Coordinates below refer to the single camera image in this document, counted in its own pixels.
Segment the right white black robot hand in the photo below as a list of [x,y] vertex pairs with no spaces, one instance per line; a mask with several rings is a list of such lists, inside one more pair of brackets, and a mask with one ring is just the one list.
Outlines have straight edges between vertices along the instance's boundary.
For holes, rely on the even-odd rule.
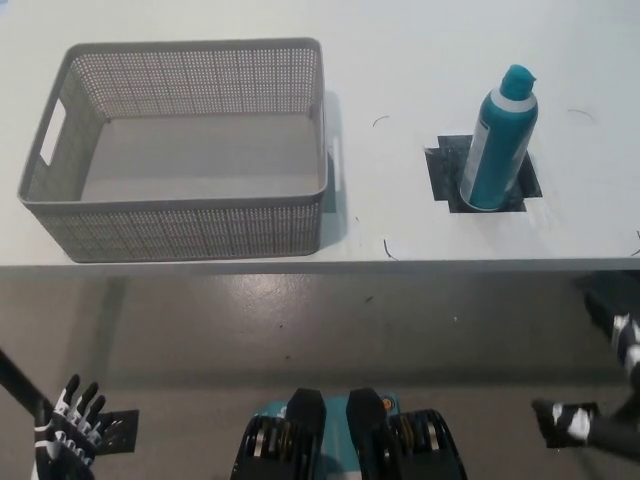
[[604,416],[595,403],[568,404],[535,399],[531,407],[551,449],[593,448],[639,461],[639,323],[629,313],[611,320],[610,343],[633,390],[615,414]]

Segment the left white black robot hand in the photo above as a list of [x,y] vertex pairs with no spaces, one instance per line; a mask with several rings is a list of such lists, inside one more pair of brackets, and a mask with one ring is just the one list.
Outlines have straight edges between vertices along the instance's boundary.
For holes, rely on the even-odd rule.
[[92,382],[78,392],[80,376],[73,375],[55,405],[40,404],[34,421],[34,464],[31,477],[47,479],[92,479],[92,465],[113,422],[103,413],[106,398]]

